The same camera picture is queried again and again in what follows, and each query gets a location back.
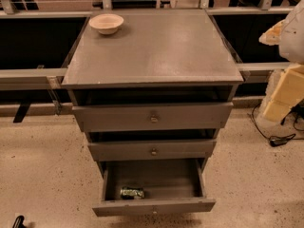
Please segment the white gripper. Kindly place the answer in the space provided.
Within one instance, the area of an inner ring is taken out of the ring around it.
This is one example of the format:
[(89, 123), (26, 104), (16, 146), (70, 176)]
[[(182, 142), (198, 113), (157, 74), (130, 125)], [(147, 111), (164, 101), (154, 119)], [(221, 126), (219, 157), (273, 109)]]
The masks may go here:
[[(284, 21), (281, 20), (267, 29), (258, 39), (267, 46), (279, 45)], [(266, 104), (262, 116), (264, 119), (279, 123), (291, 109), (304, 99), (304, 66), (290, 64), (281, 74), (280, 79)]]

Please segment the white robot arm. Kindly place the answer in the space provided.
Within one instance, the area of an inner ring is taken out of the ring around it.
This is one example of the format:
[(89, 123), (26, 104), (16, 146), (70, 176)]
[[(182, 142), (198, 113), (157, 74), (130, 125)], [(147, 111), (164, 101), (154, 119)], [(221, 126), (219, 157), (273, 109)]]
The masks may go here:
[(278, 45), (279, 55), (291, 64), (281, 73), (262, 117), (278, 123), (304, 99), (304, 0), (282, 21), (265, 31), (258, 39), (264, 45)]

